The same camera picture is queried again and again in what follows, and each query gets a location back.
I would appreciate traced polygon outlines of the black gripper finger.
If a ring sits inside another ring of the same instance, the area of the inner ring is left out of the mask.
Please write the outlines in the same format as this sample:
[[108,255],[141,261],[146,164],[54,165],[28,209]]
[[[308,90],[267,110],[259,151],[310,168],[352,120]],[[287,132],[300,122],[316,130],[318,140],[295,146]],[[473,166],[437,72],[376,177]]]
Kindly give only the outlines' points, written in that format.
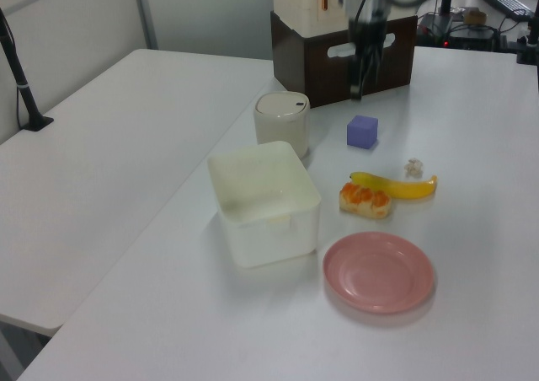
[[353,55],[349,60],[349,86],[350,98],[354,100],[361,100],[361,59],[357,55]]
[[382,62],[382,53],[373,51],[369,57],[369,67],[366,74],[365,87],[375,87],[378,81],[378,74]]

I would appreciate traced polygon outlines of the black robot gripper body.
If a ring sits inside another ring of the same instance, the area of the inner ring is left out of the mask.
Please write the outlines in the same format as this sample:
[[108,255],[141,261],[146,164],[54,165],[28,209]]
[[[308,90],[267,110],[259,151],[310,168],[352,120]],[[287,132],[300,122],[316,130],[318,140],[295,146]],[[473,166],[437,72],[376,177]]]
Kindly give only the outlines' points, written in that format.
[[371,20],[349,19],[349,38],[355,45],[354,57],[382,58],[387,33],[387,18]]

